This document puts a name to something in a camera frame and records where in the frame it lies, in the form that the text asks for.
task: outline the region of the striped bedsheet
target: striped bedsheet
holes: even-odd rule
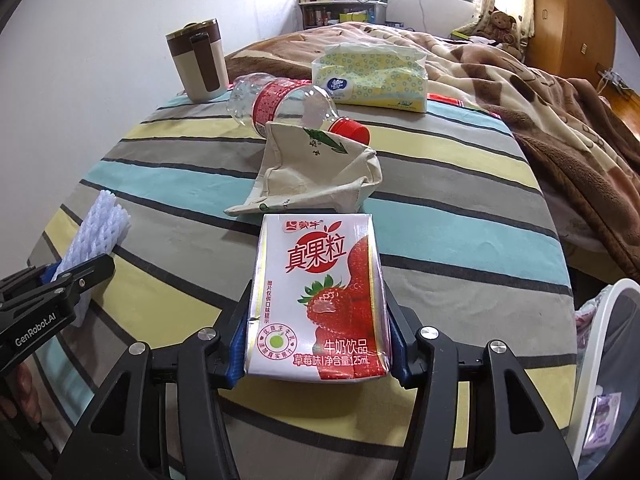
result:
[[[66,328],[29,364],[44,425],[63,446],[129,344],[183,341],[232,308],[252,277],[260,217],[233,219],[264,141],[226,114],[179,96],[122,139],[81,180],[47,225],[32,264],[60,258],[101,189],[131,215],[116,273],[94,292],[80,329]],[[399,303],[454,340],[506,341],[558,426],[568,425],[575,380],[570,282],[536,179],[505,124],[430,100],[426,115],[342,107],[368,125],[383,183],[365,202],[386,282]],[[388,479],[415,393],[391,379],[284,383],[247,377],[222,392],[241,477]],[[180,478],[175,389],[168,389],[172,474]],[[462,472],[468,384],[460,385],[452,478]]]

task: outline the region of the tissue box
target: tissue box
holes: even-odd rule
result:
[[[247,374],[311,382],[386,375],[388,319],[371,216],[265,215],[247,323]]]
[[[427,111],[426,53],[367,43],[329,45],[312,63],[315,85],[335,103]]]

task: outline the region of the person's hand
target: person's hand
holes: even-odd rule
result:
[[[17,402],[22,412],[36,424],[42,419],[42,411],[38,400],[38,392],[33,387],[33,377],[27,368],[27,365],[21,363],[16,369],[15,389]],[[15,403],[5,397],[0,396],[0,418],[14,418],[18,414],[18,408]]]

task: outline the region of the wooden wardrobe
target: wooden wardrobe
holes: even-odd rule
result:
[[[616,47],[616,17],[607,1],[534,0],[534,15],[526,65],[596,86],[596,66],[611,68]]]

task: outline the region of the cable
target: cable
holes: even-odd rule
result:
[[[426,18],[424,17],[424,7],[422,6],[422,0],[418,0],[418,4],[420,5],[420,12],[422,13],[422,26],[424,27],[424,32],[427,32],[427,23]]]
[[[607,83],[609,82],[609,78],[608,78],[609,74],[607,74],[607,72],[600,74],[600,82],[598,83],[598,86],[596,87],[596,92],[598,92],[598,95],[600,95],[602,93],[602,91],[607,86]]]

